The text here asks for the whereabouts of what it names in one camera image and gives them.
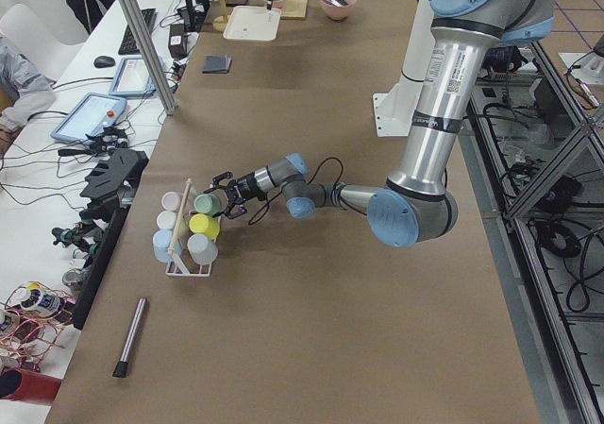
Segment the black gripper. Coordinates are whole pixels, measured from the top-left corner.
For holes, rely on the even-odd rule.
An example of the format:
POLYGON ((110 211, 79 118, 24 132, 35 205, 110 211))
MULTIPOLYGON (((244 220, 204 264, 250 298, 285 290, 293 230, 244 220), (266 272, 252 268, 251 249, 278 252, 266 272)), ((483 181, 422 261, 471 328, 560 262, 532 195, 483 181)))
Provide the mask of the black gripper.
POLYGON ((233 173, 226 171, 215 176, 204 194, 222 191, 227 195, 227 203, 222 215, 228 219, 236 219, 246 214, 244 202, 259 197, 259 185, 254 174, 233 178, 233 173))

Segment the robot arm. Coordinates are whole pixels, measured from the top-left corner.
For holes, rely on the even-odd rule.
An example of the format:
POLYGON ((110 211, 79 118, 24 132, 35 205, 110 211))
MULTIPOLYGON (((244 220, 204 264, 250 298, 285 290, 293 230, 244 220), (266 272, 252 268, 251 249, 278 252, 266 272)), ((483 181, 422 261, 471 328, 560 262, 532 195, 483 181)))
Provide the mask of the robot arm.
POLYGON ((226 195, 219 214, 234 219, 245 202, 282 192, 290 215, 304 219, 319 207, 364 209, 374 235, 388 246, 438 238, 457 221, 457 203, 445 188, 445 167, 488 50, 546 37, 555 0, 427 0, 435 45, 430 55, 400 167, 382 188, 307 182, 308 169, 293 153, 241 178, 213 179, 226 195))

